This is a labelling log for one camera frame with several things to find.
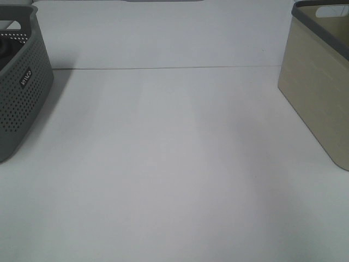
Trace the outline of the beige basket with grey rim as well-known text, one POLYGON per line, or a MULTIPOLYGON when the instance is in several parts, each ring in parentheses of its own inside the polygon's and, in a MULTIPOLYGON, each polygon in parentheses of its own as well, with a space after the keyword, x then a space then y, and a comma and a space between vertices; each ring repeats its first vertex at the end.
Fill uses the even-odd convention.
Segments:
POLYGON ((348 16, 318 17, 348 1, 297 1, 278 88, 330 159, 348 170, 348 16))

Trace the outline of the grey perforated plastic basket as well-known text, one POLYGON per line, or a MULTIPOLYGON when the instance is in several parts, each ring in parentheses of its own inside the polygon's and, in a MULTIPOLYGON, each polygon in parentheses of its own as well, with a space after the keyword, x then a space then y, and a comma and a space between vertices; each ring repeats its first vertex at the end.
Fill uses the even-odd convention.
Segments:
POLYGON ((33 5, 1 6, 1 20, 20 25, 1 30, 1 162, 24 140, 54 80, 37 11, 33 5))

